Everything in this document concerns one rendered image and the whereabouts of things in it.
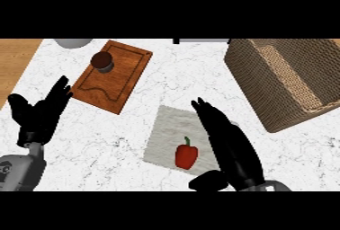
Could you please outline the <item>grey placemat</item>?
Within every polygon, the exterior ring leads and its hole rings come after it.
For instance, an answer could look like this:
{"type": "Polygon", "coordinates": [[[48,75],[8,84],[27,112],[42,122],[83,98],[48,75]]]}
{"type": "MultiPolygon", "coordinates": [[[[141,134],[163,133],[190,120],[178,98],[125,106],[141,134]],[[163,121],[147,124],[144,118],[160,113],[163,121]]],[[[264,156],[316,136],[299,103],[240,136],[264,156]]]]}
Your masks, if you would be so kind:
{"type": "Polygon", "coordinates": [[[196,112],[160,106],[144,161],[193,175],[219,169],[209,136],[196,112]],[[177,148],[187,144],[185,137],[190,138],[190,145],[199,148],[199,159],[188,170],[177,167],[177,148]]]}

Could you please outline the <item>brown wooden cutting board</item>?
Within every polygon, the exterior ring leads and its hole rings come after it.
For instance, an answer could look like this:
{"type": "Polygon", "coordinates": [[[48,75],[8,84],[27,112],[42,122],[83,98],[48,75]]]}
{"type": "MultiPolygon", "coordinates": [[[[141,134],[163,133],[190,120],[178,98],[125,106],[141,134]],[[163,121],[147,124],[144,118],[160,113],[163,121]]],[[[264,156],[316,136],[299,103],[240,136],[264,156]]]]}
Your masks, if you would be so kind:
{"type": "Polygon", "coordinates": [[[88,66],[72,88],[73,98],[120,114],[153,52],[113,40],[101,50],[112,53],[114,68],[101,73],[88,66]]]}

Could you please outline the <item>brown wicker basket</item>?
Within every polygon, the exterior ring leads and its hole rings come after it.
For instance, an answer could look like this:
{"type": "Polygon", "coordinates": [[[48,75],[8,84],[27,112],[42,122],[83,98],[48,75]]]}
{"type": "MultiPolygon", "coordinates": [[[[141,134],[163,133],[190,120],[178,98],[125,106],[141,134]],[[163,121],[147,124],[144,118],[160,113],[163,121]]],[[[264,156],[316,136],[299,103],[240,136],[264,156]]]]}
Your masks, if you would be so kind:
{"type": "Polygon", "coordinates": [[[225,63],[268,132],[340,107],[340,39],[234,39],[225,63]]]}

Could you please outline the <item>dark brown lidded jar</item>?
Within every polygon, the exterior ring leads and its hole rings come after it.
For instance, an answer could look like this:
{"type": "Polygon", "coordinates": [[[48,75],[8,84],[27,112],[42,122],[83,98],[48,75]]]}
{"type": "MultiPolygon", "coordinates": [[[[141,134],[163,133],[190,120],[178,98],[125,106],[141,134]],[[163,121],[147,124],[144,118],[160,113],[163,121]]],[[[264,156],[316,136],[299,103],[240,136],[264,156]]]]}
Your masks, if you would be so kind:
{"type": "Polygon", "coordinates": [[[97,53],[91,59],[91,64],[101,73],[110,73],[114,68],[112,53],[107,51],[97,53]]]}

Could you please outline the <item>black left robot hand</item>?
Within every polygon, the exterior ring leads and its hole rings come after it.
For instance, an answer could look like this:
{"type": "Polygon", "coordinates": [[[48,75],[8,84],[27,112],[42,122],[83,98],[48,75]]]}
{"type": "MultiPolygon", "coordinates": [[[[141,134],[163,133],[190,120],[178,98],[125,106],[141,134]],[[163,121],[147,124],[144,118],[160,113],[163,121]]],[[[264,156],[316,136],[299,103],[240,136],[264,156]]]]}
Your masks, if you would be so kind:
{"type": "Polygon", "coordinates": [[[57,81],[46,98],[32,105],[27,99],[12,93],[8,102],[12,119],[20,124],[18,146],[29,147],[32,143],[45,145],[55,134],[60,116],[73,97],[70,79],[64,75],[57,81]]]}

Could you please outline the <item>red bell pepper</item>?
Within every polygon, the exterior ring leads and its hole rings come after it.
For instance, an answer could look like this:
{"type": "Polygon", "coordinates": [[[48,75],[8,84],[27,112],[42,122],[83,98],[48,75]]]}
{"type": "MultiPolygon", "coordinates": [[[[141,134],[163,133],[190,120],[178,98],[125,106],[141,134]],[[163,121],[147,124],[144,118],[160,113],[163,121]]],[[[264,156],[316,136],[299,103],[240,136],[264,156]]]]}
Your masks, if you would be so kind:
{"type": "Polygon", "coordinates": [[[185,137],[185,144],[177,148],[177,167],[188,170],[199,158],[199,148],[191,145],[190,138],[185,137]]]}

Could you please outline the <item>grey round bowl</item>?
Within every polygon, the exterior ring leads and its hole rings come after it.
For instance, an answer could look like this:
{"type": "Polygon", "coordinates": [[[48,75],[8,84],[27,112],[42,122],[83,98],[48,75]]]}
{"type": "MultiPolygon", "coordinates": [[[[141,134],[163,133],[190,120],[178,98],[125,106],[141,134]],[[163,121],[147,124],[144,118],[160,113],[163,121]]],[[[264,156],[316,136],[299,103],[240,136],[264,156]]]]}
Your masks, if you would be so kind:
{"type": "Polygon", "coordinates": [[[92,39],[57,39],[57,43],[66,49],[79,49],[91,43],[92,39]]]}

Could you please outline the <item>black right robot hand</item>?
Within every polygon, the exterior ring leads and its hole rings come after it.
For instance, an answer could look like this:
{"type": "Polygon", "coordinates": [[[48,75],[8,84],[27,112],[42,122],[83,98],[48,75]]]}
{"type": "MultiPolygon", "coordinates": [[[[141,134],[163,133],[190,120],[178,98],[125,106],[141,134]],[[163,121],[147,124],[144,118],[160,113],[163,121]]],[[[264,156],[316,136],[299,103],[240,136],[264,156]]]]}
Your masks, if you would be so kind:
{"type": "Polygon", "coordinates": [[[191,105],[197,111],[216,155],[219,173],[236,190],[265,183],[264,168],[256,150],[242,128],[225,113],[199,98],[191,105]]]}

